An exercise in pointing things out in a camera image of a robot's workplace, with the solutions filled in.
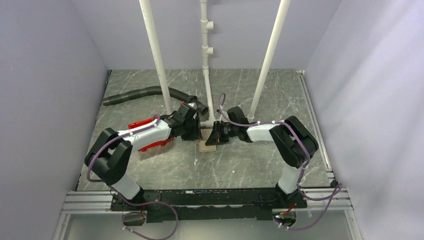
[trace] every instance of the gray marble surface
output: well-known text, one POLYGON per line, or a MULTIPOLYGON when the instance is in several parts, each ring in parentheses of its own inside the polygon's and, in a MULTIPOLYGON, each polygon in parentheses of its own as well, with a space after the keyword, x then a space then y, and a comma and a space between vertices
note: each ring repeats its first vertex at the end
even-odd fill
MULTIPOLYGON (((171 88, 197 95, 207 103, 201 69, 166 70, 171 88)), ((254 95, 260 69, 214 69, 210 72, 210 87, 214 108, 221 93, 226 93, 224 109, 240 106, 247 115, 254 95)), ((154 69, 114 70, 104 96, 108 97, 149 86, 158 86, 154 69)), ((179 101, 173 99, 176 110, 179 101)), ((90 146, 105 128, 116 131, 128 129, 128 124, 166 114, 161 95, 148 96, 118 105, 101 106, 90 146)), ((295 70, 272 69, 263 88, 255 120, 284 120, 294 115, 315 134, 313 123, 295 70)), ((246 143, 232 138, 230 143, 217 146, 217 151, 199 152, 193 141, 178 137, 163 147, 133 153, 127 168, 130 177, 144 189, 210 189, 273 187, 281 177, 283 159, 271 142, 246 143)), ((83 166, 77 190, 107 190, 102 183, 86 179, 83 166)), ((303 178, 304 187, 327 187, 323 157, 317 152, 303 178)))

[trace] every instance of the metal frame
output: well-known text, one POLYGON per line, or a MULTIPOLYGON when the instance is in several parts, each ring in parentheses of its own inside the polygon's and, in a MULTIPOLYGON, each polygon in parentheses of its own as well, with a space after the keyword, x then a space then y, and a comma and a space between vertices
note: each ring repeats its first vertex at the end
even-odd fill
MULTIPOLYGON (((298 72, 299 82, 302 87, 303 94, 307 102, 307 108, 309 111, 310 119, 312 121, 313 129, 317 135, 317 139, 320 145, 320 151, 323 156, 323 161, 326 166, 326 174, 328 182, 331 183, 335 180, 333 169, 331 167, 326 147, 318 126, 317 118, 311 99, 306 88, 305 79, 303 72, 298 72)), ((304 188, 305 193, 313 198, 322 198, 328 196, 333 192, 332 188, 304 188)), ((123 211, 111 211, 111 202, 113 192, 110 191, 70 191, 66 194, 66 198, 63 202, 63 207, 60 213, 59 221, 57 223, 56 230, 53 235, 53 240, 64 240, 65 234, 68 229, 69 221, 72 215, 78 214, 108 214, 108 215, 122 215, 123 211)), ((312 216, 312 211, 320 212, 327 205, 328 201, 310 201, 306 200, 307 208, 296 208, 296 211, 308 211, 309 216, 312 216)), ((282 212, 286 209, 273 209, 273 212, 282 212)), ((353 240, 362 240, 362 234, 358 226, 358 222, 355 216, 354 208, 349 197, 349 193, 346 188, 343 188, 331 201, 331 205, 328 208, 329 211, 344 211, 346 221, 353 240)))

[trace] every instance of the black cable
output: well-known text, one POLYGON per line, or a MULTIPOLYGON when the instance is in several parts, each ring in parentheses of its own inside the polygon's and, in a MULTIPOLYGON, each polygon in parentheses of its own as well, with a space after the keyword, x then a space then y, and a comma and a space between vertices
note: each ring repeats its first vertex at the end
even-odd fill
MULTIPOLYGON (((160 86, 148 86, 145 88, 124 92, 121 94, 108 96, 103 98, 102 103, 104 106, 110 106, 153 95, 162 95, 162 89, 160 86)), ((208 106, 198 101, 198 97, 195 95, 188 95, 172 87, 169 87, 169 95, 171 96, 171 98, 184 101, 185 103, 196 103, 196 110, 201 115, 205 115, 206 113, 208 113, 208 106)))

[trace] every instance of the pvc pipe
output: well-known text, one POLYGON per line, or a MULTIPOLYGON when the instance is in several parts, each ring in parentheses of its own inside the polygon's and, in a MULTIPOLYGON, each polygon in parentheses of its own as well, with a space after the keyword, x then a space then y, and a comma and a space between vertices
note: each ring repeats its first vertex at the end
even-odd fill
POLYGON ((206 88, 206 97, 207 97, 207 106, 209 107, 209 120, 206 121, 203 126, 204 127, 212 127, 211 124, 215 121, 214 115, 214 105, 212 102, 212 92, 211 92, 211 84, 209 81, 209 65, 208 65, 208 57, 209 55, 214 53, 214 48, 209 47, 208 45, 208 30, 214 29, 214 22, 208 21, 208 13, 206 8, 206 3, 208 0, 200 0, 200 9, 201 9, 201 51, 203 57, 203 76, 204 76, 204 85, 206 88))
POLYGON ((259 80, 257 81, 256 90, 254 91, 252 105, 250 107, 249 114, 247 115, 247 119, 250 123, 255 118, 256 107, 258 106, 259 98, 262 94, 262 88, 264 87, 268 70, 270 70, 271 60, 273 59, 274 51, 276 50, 281 29, 283 28, 284 19, 286 18, 287 10, 289 9, 289 4, 290 0, 281 0, 279 3, 274 27, 272 28, 271 38, 269 39, 268 49, 266 50, 265 59, 263 60, 262 69, 259 74, 259 80))
POLYGON ((159 77, 160 88, 162 89, 163 100, 165 101, 166 112, 170 115, 173 112, 173 105, 171 103, 171 96, 168 89, 167 76, 165 75, 164 63, 162 61, 161 49, 159 48, 152 7, 150 5, 150 0, 139 0, 139 2, 147 30, 148 41, 150 42, 151 53, 153 54, 154 64, 156 65, 157 76, 159 77))

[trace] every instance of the purple cable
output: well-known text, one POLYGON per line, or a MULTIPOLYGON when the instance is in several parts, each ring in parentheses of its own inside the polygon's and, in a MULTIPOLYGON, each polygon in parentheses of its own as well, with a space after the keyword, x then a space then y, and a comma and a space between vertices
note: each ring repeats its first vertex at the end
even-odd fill
POLYGON ((315 198, 315 197, 309 197, 309 196, 307 196, 301 190, 300 185, 301 185, 302 178, 303 178, 303 176, 305 174, 305 169, 306 169, 306 167, 308 166, 308 164, 311 161, 311 157, 309 156, 308 150, 303 145, 302 141, 300 140, 300 138, 298 137, 298 135, 295 133, 295 131, 293 130, 293 128, 290 125, 288 125, 287 123, 283 122, 283 121, 260 121, 260 122, 258 121, 257 123, 252 123, 252 124, 240 124, 240 123, 237 123, 237 122, 233 122, 227 116, 225 116, 225 114, 223 113, 223 106, 224 106, 225 98, 226 98, 226 94, 225 93, 222 93, 221 96, 219 96, 219 114, 221 114, 221 116, 227 122, 229 122, 230 124, 233 124, 233 125, 236 125, 236 126, 239 126, 239 127, 253 127, 253 126, 258 126, 258 125, 263 125, 263 124, 281 124, 281 125, 284 125, 285 127, 288 128, 288 130, 290 131, 290 133, 293 135, 294 139, 296 139, 296 141, 299 143, 300 148, 303 150, 303 152, 306 155, 306 162, 304 164, 302 164, 302 169, 300 170, 299 178, 297 179, 297 190, 299 191, 299 193, 303 197, 305 197, 305 198, 307 198, 307 199, 309 199, 311 201, 323 201, 323 200, 327 200, 328 199, 328 203, 325 206, 324 210, 322 211, 321 215, 319 215, 319 217, 316 219, 316 221, 313 222, 311 225, 305 226, 305 227, 292 227, 292 228, 288 228, 288 229, 289 230, 293 230, 293 231, 300 231, 300 230, 307 230, 307 229, 310 229, 310 228, 314 227, 323 218, 324 214, 327 212, 327 209, 329 208, 330 203, 331 203, 331 200, 333 199, 333 197, 342 190, 343 184, 339 183, 334 188, 334 191, 330 195, 328 195, 328 196, 320 197, 320 198, 315 198))
POLYGON ((92 183, 101 183, 101 182, 103 182, 101 179, 92 179, 91 177, 90 177, 90 174, 92 173, 92 168, 93 168, 93 166, 94 166, 94 163, 97 161, 97 158, 100 156, 100 154, 107 148, 107 147, 109 147, 109 145, 111 145, 113 142, 115 142, 115 141, 117 141, 117 140, 119 140, 119 139, 123 139, 123 138, 126 138, 126 137, 128 137, 128 136, 130 136, 131 134, 138 134, 138 133, 141 133, 141 132, 143 132, 143 131, 146 131, 146 130, 149 130, 149 129, 151 129, 151 128, 154 128, 155 127, 155 124, 158 124, 159 123, 159 121, 160 121, 160 118, 161 118, 161 116, 159 116, 159 115, 155 115, 154 116, 154 118, 156 118, 156 121, 152 124, 152 125, 150 125, 150 126, 148 126, 148 127, 144 127, 144 128, 141 128, 141 129, 137 129, 137 130, 134 130, 134 131, 130 131, 130 132, 127 132, 127 133, 125 133, 125 134, 122 134, 122 135, 119 135, 119 136, 117 136, 117 137, 115 137, 115 138, 113 138, 112 140, 110 140, 110 141, 108 141, 108 142, 106 142, 106 144, 105 145, 103 145, 98 151, 97 151, 97 153, 92 157, 92 159, 91 159, 91 162, 90 162, 90 164, 88 165, 88 169, 87 169, 87 180, 89 181, 89 182, 92 182, 92 183))
MULTIPOLYGON (((88 181, 89 182, 93 182, 93 183, 99 183, 99 182, 103 182, 101 179, 92 179, 91 177, 90 177, 90 173, 91 173, 91 171, 92 171, 92 168, 93 168, 93 165, 94 165, 94 163, 96 162, 96 160, 98 159, 98 157, 99 157, 99 155, 107 148, 107 147, 109 147, 109 145, 111 145, 113 142, 115 142, 115 141, 117 141, 117 140, 119 140, 119 139, 122 139, 122 138, 125 138, 125 137, 128 137, 128 136, 130 136, 131 134, 138 134, 138 133, 141 133, 141 132, 143 132, 143 131, 146 131, 146 130, 149 130, 149 129, 151 129, 151 128, 154 128, 155 127, 155 125, 156 124, 158 124, 159 123, 159 121, 160 121, 160 116, 159 115, 155 115, 154 116, 154 118, 156 118, 156 121, 152 124, 152 125, 150 125, 150 126, 147 126, 147 127, 144 127, 144 128, 141 128, 141 129, 137 129, 137 130, 134 130, 134 131, 131 131, 131 132, 127 132, 127 133, 125 133, 125 134, 122 134, 122 135, 119 135, 119 136, 117 136, 117 137, 115 137, 115 138, 113 138, 112 140, 110 140, 110 141, 108 141, 105 145, 103 145, 98 151, 97 151, 97 153, 93 156, 93 158, 92 158, 92 160, 91 160, 91 162, 90 162, 90 164, 88 165, 88 169, 87 169, 87 179, 88 179, 88 181)), ((170 204, 168 204, 168 203, 166 203, 166 202, 163 202, 163 201, 149 201, 149 202, 144 202, 144 203, 138 203, 138 204, 135 204, 135 203, 131 203, 131 202, 129 202, 122 194, 120 194, 116 189, 114 189, 112 186, 109 186, 112 190, 114 190, 115 192, 117 192, 119 195, 120 195, 120 197, 122 198, 122 200, 126 203, 126 204, 128 204, 128 205, 131 205, 131 206, 134 206, 134 207, 139 207, 139 206, 144 206, 144 205, 150 205, 150 204, 162 204, 162 205, 165 205, 165 206, 167 206, 167 207, 169 207, 172 211, 173 211, 173 213, 175 214, 175 220, 176 220, 176 222, 175 222, 175 227, 174 227, 174 229, 173 229, 173 231, 168 235, 168 236, 166 236, 166 237, 164 237, 164 238, 158 238, 158 239, 155 239, 155 238, 150 238, 150 237, 148 237, 148 236, 144 236, 143 234, 141 234, 141 233, 139 233, 139 232, 137 232, 137 231, 134 231, 134 230, 132 230, 131 228, 129 228, 129 227, 127 227, 127 226, 125 226, 125 223, 124 223, 124 219, 125 219, 125 217, 127 217, 127 216, 129 216, 129 215, 135 215, 136 213, 137 214, 142 214, 141 212, 135 212, 135 211, 132 211, 132 212, 129 212, 129 213, 126 213, 126 214, 124 214, 123 216, 122 216, 122 225, 123 225, 123 227, 124 227, 124 229, 126 229, 127 231, 129 231, 129 232, 131 232, 131 233, 133 233, 133 234, 135 234, 135 235, 137 235, 137 236, 139 236, 139 237, 142 237, 142 238, 144 238, 144 239, 147 239, 147 240, 166 240, 166 239, 169 239, 170 237, 172 237, 172 235, 174 235, 175 234, 175 232, 177 231, 177 227, 178 227, 178 214, 177 214, 177 211, 170 205, 170 204)))

